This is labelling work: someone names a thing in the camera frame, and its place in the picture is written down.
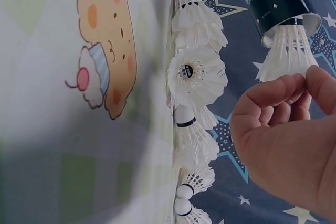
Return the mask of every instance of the blue fabric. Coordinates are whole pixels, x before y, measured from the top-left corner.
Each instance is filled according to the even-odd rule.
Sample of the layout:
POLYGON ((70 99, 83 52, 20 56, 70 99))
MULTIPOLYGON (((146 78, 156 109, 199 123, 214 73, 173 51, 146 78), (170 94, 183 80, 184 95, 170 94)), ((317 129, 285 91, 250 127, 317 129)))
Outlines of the blue fabric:
MULTIPOLYGON (((336 0, 311 1, 322 17, 321 28, 310 38, 312 51, 318 64, 336 76, 336 24, 332 21, 328 23, 324 19, 328 14, 336 19, 336 0)), ((295 214, 284 212, 295 207, 264 192, 249 180, 248 170, 240 162, 232 144, 228 122, 242 93, 258 83, 258 80, 255 80, 258 68, 253 62, 262 63, 268 49, 261 45, 256 26, 244 0, 205 0, 205 2, 221 15, 224 33, 229 40, 228 46, 220 53, 226 64, 229 83, 223 96, 209 106, 220 121, 220 124, 211 131, 221 147, 219 158, 211 163, 216 172, 216 181, 207 192, 195 195, 192 199, 193 204, 209 213, 213 224, 219 224, 223 220, 225 224, 310 224, 317 221, 330 223, 312 212, 305 213, 300 218, 295 214)), ((316 104, 312 105, 311 114, 313 118, 324 116, 316 104)))

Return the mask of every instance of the hand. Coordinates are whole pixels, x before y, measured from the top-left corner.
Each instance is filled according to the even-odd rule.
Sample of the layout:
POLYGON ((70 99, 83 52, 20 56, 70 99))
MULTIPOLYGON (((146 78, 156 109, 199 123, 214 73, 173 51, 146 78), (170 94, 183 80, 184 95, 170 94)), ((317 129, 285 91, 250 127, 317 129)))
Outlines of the hand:
POLYGON ((239 99, 232 139, 269 193, 336 221, 336 80, 319 67, 260 83, 239 99), (310 120, 311 97, 328 115, 310 120))

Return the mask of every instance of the cartoon bear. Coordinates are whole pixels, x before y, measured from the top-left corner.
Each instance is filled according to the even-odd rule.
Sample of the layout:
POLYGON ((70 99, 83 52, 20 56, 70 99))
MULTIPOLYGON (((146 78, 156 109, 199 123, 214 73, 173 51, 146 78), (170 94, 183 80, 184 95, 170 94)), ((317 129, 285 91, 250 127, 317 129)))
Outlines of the cartoon bear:
POLYGON ((82 91, 84 99, 92 108, 100 107, 104 102, 110 117, 116 119, 126 105, 126 99, 133 89, 137 75, 137 57, 128 2, 77 0, 77 11, 80 34, 92 45, 89 49, 84 47, 80 61, 85 52, 84 56, 87 58, 87 55, 90 55, 95 62, 95 69, 92 69, 92 64, 91 69, 80 65, 77 85, 68 86, 82 91), (87 88, 92 80, 90 77, 96 74, 100 79, 101 92, 92 95, 88 93, 87 88))

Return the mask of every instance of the black band on shuttlecock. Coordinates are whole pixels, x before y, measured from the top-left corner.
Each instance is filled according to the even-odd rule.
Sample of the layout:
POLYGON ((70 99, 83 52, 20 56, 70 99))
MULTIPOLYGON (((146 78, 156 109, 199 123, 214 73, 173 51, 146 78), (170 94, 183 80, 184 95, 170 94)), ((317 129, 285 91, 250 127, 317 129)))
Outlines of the black band on shuttlecock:
POLYGON ((286 20, 285 22, 282 22, 280 26, 285 25, 303 25, 303 19, 302 18, 290 18, 289 20, 286 20))
POLYGON ((285 20, 304 15, 307 35, 315 33, 321 25, 321 17, 309 0, 245 0, 252 13, 262 43, 271 46, 277 25, 285 20))
POLYGON ((195 190, 194 190, 194 188, 191 185, 189 185, 189 184, 182 184, 181 186, 190 187, 190 189, 193 191, 193 194, 195 193, 195 190))
POLYGON ((177 215, 179 215, 179 216, 181 216, 181 217, 185 217, 185 216, 189 215, 189 214, 191 213, 192 210, 193 210, 193 207, 191 207, 190 211, 187 212, 186 214, 183 214, 183 215, 179 215, 179 214, 177 214, 177 215))
POLYGON ((196 122, 196 118, 193 118, 192 120, 190 120, 189 122, 186 122, 186 123, 177 123, 177 127, 186 128, 186 127, 192 125, 194 122, 196 122))

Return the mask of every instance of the shuttlecock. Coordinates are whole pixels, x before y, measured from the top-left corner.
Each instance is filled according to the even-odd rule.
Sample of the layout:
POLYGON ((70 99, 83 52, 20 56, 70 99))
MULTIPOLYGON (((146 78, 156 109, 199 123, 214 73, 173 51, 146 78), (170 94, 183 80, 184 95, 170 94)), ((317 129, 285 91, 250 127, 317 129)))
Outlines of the shuttlecock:
POLYGON ((174 210, 177 224, 212 224, 209 215, 195 208, 189 200, 175 199, 174 210))
POLYGON ((215 115, 207 108, 207 106, 201 108, 195 108, 196 120, 207 131, 212 130, 213 127, 218 125, 218 120, 215 115))
POLYGON ((223 24, 217 13, 202 0, 175 0, 172 19, 175 48, 186 49, 198 45, 219 52, 228 44, 223 34, 223 24))
POLYGON ((217 159, 218 144, 196 121, 191 108, 179 105, 174 118, 177 124, 175 162, 180 167, 193 169, 217 159))
POLYGON ((302 16, 278 25, 274 43, 256 77, 261 82, 278 79, 285 74, 306 76, 311 65, 318 65, 311 52, 302 16))
POLYGON ((215 172, 208 165, 200 165, 193 170, 181 169, 181 185, 176 190, 177 198, 191 199, 195 194, 205 192, 215 181, 215 172))
POLYGON ((204 46, 180 51, 168 68, 169 90, 181 105, 201 108, 212 104, 227 84, 224 62, 204 46))

